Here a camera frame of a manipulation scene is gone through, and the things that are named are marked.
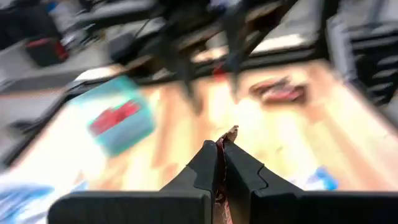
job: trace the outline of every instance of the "wooden tabletop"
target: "wooden tabletop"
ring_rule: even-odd
[[[239,125],[236,144],[282,177],[325,166],[340,190],[398,189],[398,135],[373,106],[335,80],[323,62],[244,72],[239,103],[228,80],[195,82],[203,112],[195,115],[178,83],[145,87],[155,131],[118,157],[108,159],[65,105],[25,150],[14,169],[58,183],[86,179],[91,189],[159,190],[198,152]],[[305,106],[264,106],[248,88],[270,77],[308,83]]]

